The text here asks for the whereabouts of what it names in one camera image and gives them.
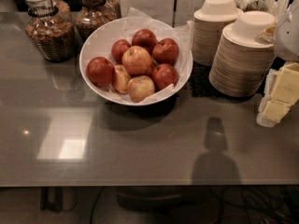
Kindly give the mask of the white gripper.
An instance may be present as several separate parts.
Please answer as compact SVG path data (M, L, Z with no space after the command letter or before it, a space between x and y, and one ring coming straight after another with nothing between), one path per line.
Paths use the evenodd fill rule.
M278 70L269 70L258 108L257 123L272 128L299 100L299 0L293 0L276 26L264 29L255 40L273 45L275 55L287 61Z

